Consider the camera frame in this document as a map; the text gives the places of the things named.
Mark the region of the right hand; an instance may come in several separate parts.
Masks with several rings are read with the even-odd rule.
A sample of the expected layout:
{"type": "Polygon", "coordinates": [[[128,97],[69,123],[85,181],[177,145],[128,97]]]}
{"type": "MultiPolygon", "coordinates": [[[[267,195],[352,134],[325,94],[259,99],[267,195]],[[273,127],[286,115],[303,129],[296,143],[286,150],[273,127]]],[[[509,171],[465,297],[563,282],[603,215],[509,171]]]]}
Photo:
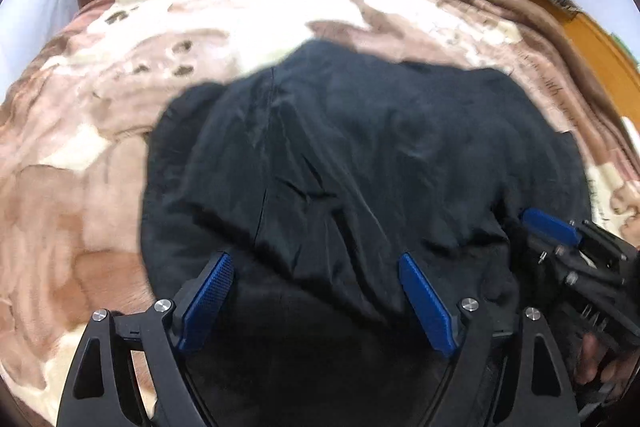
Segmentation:
{"type": "Polygon", "coordinates": [[[631,378],[636,373],[636,365],[639,360],[639,350],[626,352],[620,355],[604,369],[600,365],[606,353],[599,339],[591,333],[582,336],[576,366],[574,369],[574,381],[578,385],[586,385],[592,381],[600,381],[604,385],[611,385],[612,389],[608,397],[617,400],[624,394],[631,378]]]}

